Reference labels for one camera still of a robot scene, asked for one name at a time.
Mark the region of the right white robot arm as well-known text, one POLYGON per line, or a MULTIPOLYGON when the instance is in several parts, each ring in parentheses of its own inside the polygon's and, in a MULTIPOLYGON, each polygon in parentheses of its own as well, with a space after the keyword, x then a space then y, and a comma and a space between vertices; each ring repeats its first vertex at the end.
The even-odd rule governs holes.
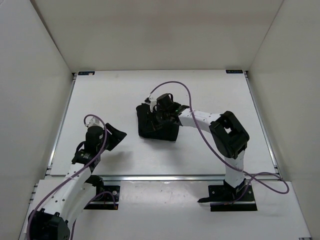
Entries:
POLYGON ((225 164, 224 195, 234 201, 243 194, 246 187, 244 155, 250 137, 231 111, 215 114, 194 110, 191 105, 174 102, 171 93, 156 99, 148 96, 144 102, 149 106, 152 123, 158 128, 164 124, 175 124, 196 128, 200 134, 210 133, 217 155, 223 156, 225 164))

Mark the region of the black pleated skirt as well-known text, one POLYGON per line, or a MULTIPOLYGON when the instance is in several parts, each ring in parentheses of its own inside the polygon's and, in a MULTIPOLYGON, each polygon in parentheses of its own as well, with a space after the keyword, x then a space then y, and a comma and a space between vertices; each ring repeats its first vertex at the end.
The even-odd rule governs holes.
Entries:
POLYGON ((142 103, 136 107, 138 135, 145 139, 175 142, 178 138, 179 126, 174 123, 158 123, 150 106, 142 103))

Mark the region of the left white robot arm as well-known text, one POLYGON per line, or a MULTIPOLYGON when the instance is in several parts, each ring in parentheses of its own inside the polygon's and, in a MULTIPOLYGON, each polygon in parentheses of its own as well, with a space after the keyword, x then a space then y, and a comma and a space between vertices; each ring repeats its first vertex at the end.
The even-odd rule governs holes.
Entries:
POLYGON ((63 182, 49 192, 28 217, 28 240, 70 240, 83 209, 106 194, 104 181, 93 171, 104 151, 112 151, 127 133, 109 123, 87 127, 85 140, 76 148, 63 182))

